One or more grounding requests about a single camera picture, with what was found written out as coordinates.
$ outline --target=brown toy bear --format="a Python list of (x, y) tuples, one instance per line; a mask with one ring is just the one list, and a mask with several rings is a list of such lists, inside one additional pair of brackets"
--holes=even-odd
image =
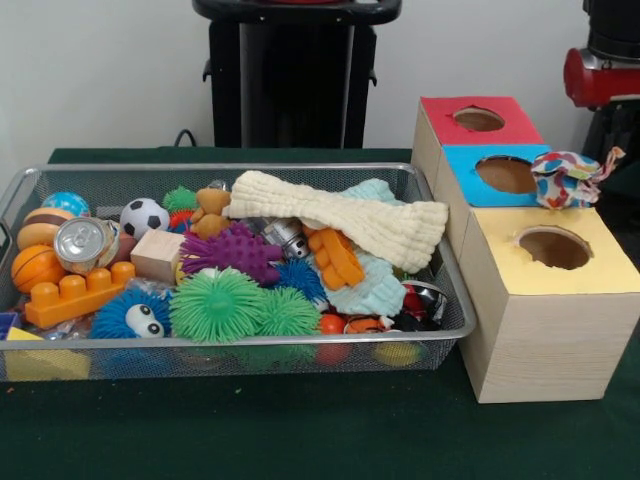
[(217, 237), (231, 226), (229, 219), (221, 216), (222, 209), (231, 203), (231, 193), (217, 188), (203, 188), (196, 194), (200, 208), (191, 216), (191, 231), (201, 240)]

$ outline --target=metal basket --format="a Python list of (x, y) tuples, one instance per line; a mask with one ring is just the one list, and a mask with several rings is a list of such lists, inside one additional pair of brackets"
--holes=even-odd
[[(229, 164), (229, 165), (55, 165), (16, 175), (0, 201), (5, 237), (0, 263), (0, 309), (20, 299), (11, 282), (18, 250), (13, 239), (22, 220), (43, 199), (75, 191), (93, 215), (117, 219), (132, 198), (161, 200), (183, 185), (197, 190), (214, 179), (232, 185), (246, 170), (262, 170), (292, 183), (342, 191), (370, 178), (389, 183), (405, 202), (431, 200), (422, 174), (405, 164)], [(194, 344), (179, 338), (155, 340), (64, 340), (0, 342), (0, 380), (192, 377), (258, 373), (434, 370), (457, 339), (476, 324), (467, 289), (444, 239), (430, 268), (418, 276), (448, 296), (442, 330), (365, 335), (251, 337), (231, 345)]]

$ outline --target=soccer ball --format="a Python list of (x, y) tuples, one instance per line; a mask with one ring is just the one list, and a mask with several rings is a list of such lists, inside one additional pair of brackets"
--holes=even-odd
[(151, 198), (136, 198), (122, 209), (120, 225), (125, 233), (140, 241), (148, 230), (169, 228), (169, 212)]

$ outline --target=white muslin cloth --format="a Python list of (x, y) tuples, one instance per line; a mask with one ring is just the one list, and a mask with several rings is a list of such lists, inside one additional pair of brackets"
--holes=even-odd
[(388, 205), (294, 185), (258, 171), (242, 174), (231, 190), (229, 218), (298, 217), (309, 228), (342, 231), (363, 250), (409, 273), (426, 267), (448, 218), (438, 202)]

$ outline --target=striped ball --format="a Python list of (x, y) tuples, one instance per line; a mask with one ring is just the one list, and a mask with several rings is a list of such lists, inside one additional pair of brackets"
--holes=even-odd
[(25, 248), (11, 266), (11, 280), (22, 293), (29, 293), (39, 283), (58, 283), (65, 274), (56, 252), (46, 245)]
[(27, 215), (18, 232), (18, 248), (32, 245), (53, 245), (60, 225), (74, 218), (72, 213), (60, 208), (36, 208)]

